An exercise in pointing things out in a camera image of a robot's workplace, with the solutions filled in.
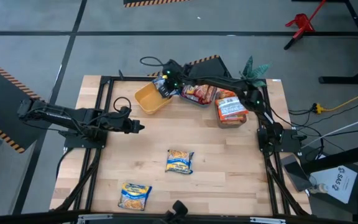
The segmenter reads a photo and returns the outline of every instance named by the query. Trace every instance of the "chip bag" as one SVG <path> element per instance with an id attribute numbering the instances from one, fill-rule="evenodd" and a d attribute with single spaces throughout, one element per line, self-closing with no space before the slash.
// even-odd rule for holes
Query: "chip bag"
<path id="1" fill-rule="evenodd" d="M 123 183 L 118 207 L 144 211 L 151 190 L 151 186 Z"/>
<path id="2" fill-rule="evenodd" d="M 192 174 L 191 159 L 194 152 L 168 150 L 167 168 L 165 171 L 174 171 L 182 174 Z"/>

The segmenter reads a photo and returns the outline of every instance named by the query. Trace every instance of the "phone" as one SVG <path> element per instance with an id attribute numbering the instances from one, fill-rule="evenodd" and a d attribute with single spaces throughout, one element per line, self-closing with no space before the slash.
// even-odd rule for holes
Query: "phone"
<path id="1" fill-rule="evenodd" d="M 281 162 L 284 165 L 284 169 L 287 172 L 292 184 L 298 192 L 313 186 L 294 155 L 290 155 L 282 159 Z"/>

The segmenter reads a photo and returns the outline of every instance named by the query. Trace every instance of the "red object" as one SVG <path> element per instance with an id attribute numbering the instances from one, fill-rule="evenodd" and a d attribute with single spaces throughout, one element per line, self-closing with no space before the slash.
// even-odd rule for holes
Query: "red object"
<path id="1" fill-rule="evenodd" d="M 293 39 L 297 39 L 301 34 L 304 33 L 304 31 L 312 31 L 312 32 L 315 31 L 310 22 L 314 18 L 314 16 L 317 14 L 317 12 L 321 9 L 321 7 L 324 5 L 325 2 L 326 2 L 326 0 L 321 1 L 320 5 L 317 7 L 317 9 L 311 15 L 310 19 L 308 19 L 308 17 L 305 14 L 298 14 L 295 16 L 294 20 L 292 20 L 291 22 L 289 22 L 285 25 L 288 27 L 288 26 L 292 25 L 294 22 L 296 22 L 296 24 L 300 28 L 298 30 L 298 32 L 296 32 L 295 35 L 292 37 Z"/>

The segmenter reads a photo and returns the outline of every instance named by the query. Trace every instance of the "yellow cable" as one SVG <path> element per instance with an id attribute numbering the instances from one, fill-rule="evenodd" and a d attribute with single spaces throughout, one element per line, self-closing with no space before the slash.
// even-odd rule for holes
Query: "yellow cable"
<path id="1" fill-rule="evenodd" d="M 345 106 L 346 104 L 348 104 L 348 103 L 350 103 L 350 102 L 353 102 L 353 101 L 355 101 L 355 100 L 357 100 L 357 99 L 358 99 L 358 96 L 355 97 L 355 98 L 353 98 L 353 99 L 351 99 L 351 100 L 349 100 L 349 101 L 347 101 L 347 102 L 345 102 L 345 103 L 343 103 L 343 104 L 341 104 L 341 105 L 339 105 L 339 106 L 337 106 L 337 107 L 335 107 L 335 108 L 325 109 L 325 108 L 323 108 L 323 107 L 320 107 L 320 109 L 321 109 L 321 112 L 323 112 L 323 111 L 334 111 L 334 110 L 337 110 L 338 108 L 341 108 L 341 107 Z"/>

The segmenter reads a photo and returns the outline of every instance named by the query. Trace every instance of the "white cable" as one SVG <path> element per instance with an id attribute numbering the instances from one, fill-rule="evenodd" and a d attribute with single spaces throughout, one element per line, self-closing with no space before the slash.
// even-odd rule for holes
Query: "white cable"
<path id="1" fill-rule="evenodd" d="M 315 140 L 309 142 L 307 145 L 302 146 L 301 149 L 303 149 L 303 148 L 306 147 L 306 146 L 309 146 L 311 143 L 313 143 L 313 142 L 315 142 L 315 141 L 319 141 L 320 139 L 322 139 L 322 138 L 324 138 L 324 137 L 326 137 L 326 136 L 329 136 L 330 134 L 334 134 L 334 133 L 336 133 L 336 132 L 338 132 L 338 131 L 342 131 L 343 129 L 350 128 L 351 126 L 354 126 L 354 125 L 357 125 L 357 124 L 358 124 L 358 122 L 355 122 L 355 123 L 349 124 L 348 126 L 345 126 L 345 127 L 343 127 L 343 128 L 339 128 L 338 130 L 335 130 L 335 131 L 332 131 L 332 132 L 330 132 L 330 133 L 328 133 L 328 134 L 325 134 L 325 135 L 321 136 L 320 138 L 315 139 Z"/>

